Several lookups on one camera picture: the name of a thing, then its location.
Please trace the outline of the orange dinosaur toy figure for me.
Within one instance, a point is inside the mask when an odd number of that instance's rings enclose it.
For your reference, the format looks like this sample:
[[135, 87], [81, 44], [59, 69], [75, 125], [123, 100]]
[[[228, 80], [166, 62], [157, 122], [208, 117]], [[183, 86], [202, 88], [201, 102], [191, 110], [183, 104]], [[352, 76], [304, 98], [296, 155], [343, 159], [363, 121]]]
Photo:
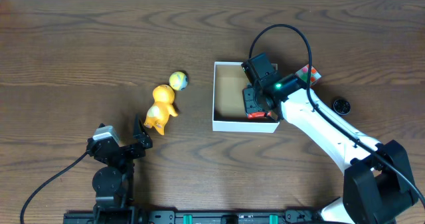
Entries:
[[154, 103], [147, 111], [143, 125], [147, 128], [155, 128], [160, 135], [164, 136], [169, 117], [178, 116], [173, 105], [175, 93], [169, 85], [162, 84], [153, 89], [153, 99]]

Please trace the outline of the multicolour puzzle cube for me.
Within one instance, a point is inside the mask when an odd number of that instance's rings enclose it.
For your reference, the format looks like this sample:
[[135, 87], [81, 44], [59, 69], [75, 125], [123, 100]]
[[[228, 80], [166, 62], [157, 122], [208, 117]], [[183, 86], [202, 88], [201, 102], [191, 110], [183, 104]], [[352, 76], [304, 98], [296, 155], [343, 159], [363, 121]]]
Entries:
[[[295, 75], [299, 77], [300, 79], [302, 79], [304, 82], [307, 82], [307, 77], [309, 74], [308, 70], [309, 70], [309, 65], [307, 64], [301, 69], [299, 69], [295, 73]], [[314, 67], [312, 67], [311, 74], [310, 74], [310, 86], [313, 86], [314, 84], [316, 84], [320, 78], [321, 78], [321, 75], [318, 73], [318, 71]]]

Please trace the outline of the yellow grey toy ball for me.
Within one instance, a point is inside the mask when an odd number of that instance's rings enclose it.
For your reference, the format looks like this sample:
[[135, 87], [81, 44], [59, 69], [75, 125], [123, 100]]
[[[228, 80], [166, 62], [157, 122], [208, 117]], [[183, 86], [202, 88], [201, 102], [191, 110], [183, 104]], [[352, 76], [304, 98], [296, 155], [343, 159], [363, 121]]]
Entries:
[[188, 85], [189, 79], [184, 72], [174, 72], [169, 77], [169, 85], [174, 90], [184, 90]]

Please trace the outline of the black round cap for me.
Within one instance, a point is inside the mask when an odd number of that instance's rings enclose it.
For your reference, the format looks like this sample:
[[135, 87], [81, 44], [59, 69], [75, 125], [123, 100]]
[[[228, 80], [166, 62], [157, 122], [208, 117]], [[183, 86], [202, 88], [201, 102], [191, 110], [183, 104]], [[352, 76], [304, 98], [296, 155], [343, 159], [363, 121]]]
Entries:
[[333, 111], [340, 116], [348, 115], [351, 111], [350, 103], [344, 98], [335, 99], [332, 107]]

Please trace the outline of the red grey toy truck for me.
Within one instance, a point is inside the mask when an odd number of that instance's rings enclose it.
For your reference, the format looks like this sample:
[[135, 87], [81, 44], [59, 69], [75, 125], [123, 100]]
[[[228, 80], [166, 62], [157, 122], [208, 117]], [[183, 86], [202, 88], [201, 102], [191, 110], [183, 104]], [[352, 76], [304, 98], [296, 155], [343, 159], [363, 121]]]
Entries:
[[258, 119], [258, 118], [268, 118], [268, 119], [271, 119], [271, 120], [274, 119], [272, 111], [270, 111], [270, 112], [253, 112], [253, 113], [247, 114], [247, 117], [249, 119]]

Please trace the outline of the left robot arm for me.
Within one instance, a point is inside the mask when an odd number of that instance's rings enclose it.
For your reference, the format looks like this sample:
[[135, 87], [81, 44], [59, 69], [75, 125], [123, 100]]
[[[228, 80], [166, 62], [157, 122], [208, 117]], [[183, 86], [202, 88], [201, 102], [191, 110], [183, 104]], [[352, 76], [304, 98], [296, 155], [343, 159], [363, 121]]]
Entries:
[[138, 115], [135, 117], [133, 138], [135, 143], [120, 146], [114, 127], [100, 124], [88, 139], [87, 154], [106, 165], [92, 179], [92, 187], [96, 192], [92, 221], [95, 224], [147, 221], [145, 212], [132, 205], [134, 160], [144, 157], [145, 151], [153, 147], [153, 141]]

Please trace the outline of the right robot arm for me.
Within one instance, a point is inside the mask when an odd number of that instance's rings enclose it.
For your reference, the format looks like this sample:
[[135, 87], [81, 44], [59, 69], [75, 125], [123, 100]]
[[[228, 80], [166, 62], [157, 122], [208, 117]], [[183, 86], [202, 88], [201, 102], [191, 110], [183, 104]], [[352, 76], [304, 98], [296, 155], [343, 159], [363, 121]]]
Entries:
[[424, 201], [414, 183], [406, 150], [395, 140], [382, 144], [326, 106], [311, 89], [310, 65], [282, 77], [260, 54], [241, 65], [250, 86], [248, 108], [277, 114], [308, 135], [343, 173], [343, 195], [318, 212], [321, 223], [392, 223]]

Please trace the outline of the white cardboard box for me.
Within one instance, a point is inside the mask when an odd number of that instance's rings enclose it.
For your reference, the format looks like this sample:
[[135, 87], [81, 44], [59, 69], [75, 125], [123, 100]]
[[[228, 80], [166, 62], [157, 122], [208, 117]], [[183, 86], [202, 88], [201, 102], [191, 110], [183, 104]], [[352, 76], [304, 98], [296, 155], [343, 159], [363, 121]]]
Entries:
[[215, 132], [273, 133], [279, 122], [267, 118], [249, 119], [244, 109], [242, 91], [249, 80], [241, 62], [214, 63], [212, 95], [212, 130]]

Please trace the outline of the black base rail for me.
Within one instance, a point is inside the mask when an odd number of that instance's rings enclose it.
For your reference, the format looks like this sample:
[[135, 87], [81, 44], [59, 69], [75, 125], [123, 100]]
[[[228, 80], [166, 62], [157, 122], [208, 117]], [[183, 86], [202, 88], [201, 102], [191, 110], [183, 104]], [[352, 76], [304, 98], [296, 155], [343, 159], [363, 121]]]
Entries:
[[63, 217], [64, 223], [96, 224], [285, 224], [321, 223], [324, 219], [314, 211], [287, 210], [281, 212], [181, 212], [163, 211], [101, 211], [69, 212]]

